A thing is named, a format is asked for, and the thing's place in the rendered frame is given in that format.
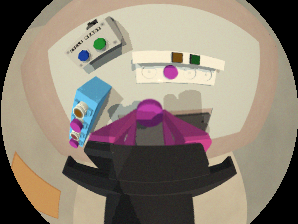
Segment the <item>blue rectangular tube holder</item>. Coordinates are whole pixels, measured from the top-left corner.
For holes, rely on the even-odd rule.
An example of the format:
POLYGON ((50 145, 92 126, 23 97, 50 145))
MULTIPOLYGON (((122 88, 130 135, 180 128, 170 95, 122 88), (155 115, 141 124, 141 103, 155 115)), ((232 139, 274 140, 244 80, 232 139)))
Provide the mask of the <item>blue rectangular tube holder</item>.
POLYGON ((76 90, 73 103, 74 105, 71 114, 71 121, 76 118, 73 113, 73 109, 80 101, 85 102, 89 107, 86 115, 83 118, 84 123, 81 130, 81 135, 79 137, 79 146, 83 147, 84 142, 86 141, 85 139, 87 139, 94 121, 98 115, 98 112, 111 87, 112 86, 95 76, 76 90))

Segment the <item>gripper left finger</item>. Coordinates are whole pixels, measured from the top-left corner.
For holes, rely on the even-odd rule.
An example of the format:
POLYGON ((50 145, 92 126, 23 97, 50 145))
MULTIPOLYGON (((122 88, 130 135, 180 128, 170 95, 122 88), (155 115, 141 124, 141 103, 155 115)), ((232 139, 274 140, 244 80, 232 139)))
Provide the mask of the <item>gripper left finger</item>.
POLYGON ((92 132, 88 141, 109 142, 118 145, 135 145, 136 130, 137 118, 136 109, 134 109, 126 116, 92 132), (127 138, 125 140, 126 135, 127 138))

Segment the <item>cream long bar with two dark lamps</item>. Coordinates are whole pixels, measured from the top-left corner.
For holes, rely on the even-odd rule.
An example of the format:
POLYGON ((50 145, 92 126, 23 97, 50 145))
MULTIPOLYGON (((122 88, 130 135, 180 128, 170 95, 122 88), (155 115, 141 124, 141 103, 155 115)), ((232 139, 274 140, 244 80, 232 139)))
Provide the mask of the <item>cream long bar with two dark lamps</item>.
POLYGON ((135 51, 132 52, 132 57, 136 66, 137 83, 175 82, 214 85, 216 70, 224 71, 225 64, 225 61, 213 57, 178 51, 135 51), (163 70, 167 65, 177 68, 176 78, 165 77, 163 70))

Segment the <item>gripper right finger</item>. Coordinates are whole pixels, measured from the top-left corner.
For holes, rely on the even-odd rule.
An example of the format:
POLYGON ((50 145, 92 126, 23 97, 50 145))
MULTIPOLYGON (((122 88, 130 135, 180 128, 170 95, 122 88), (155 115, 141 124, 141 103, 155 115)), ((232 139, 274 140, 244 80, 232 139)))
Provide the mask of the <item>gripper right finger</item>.
POLYGON ((162 126, 164 145, 201 143, 206 152, 212 144, 207 132, 175 117, 165 109, 163 109, 162 126))

